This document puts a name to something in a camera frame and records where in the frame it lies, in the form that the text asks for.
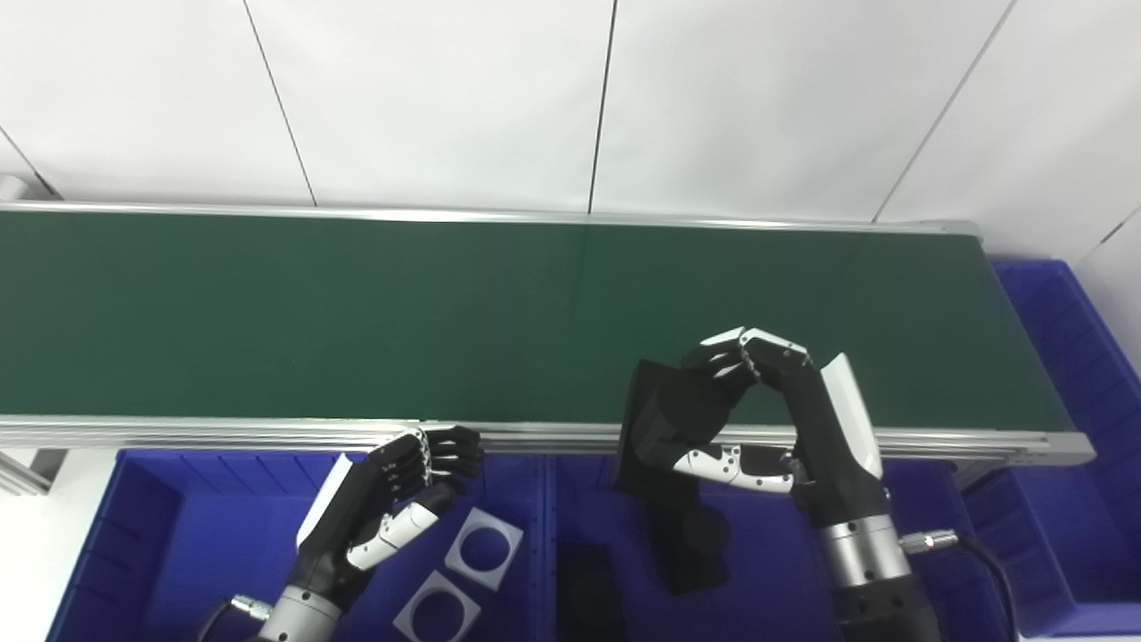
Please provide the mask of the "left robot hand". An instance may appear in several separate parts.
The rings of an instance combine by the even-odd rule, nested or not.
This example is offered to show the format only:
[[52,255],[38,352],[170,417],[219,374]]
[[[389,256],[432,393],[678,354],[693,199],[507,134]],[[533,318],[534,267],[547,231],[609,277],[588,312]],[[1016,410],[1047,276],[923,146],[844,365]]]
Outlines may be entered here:
[[482,436],[472,428],[406,428],[321,490],[318,517],[299,541],[290,588],[347,611],[379,564],[423,535],[482,472]]

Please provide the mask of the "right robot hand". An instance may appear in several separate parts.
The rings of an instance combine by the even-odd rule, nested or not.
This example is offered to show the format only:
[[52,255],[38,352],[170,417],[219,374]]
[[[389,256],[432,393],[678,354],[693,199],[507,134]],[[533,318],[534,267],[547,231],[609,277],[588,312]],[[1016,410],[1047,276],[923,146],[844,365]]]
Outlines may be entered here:
[[782,395],[801,468],[791,493],[812,528],[889,514],[879,442],[844,353],[816,366],[806,347],[738,326],[705,338],[680,365],[718,383],[731,405],[758,383]]

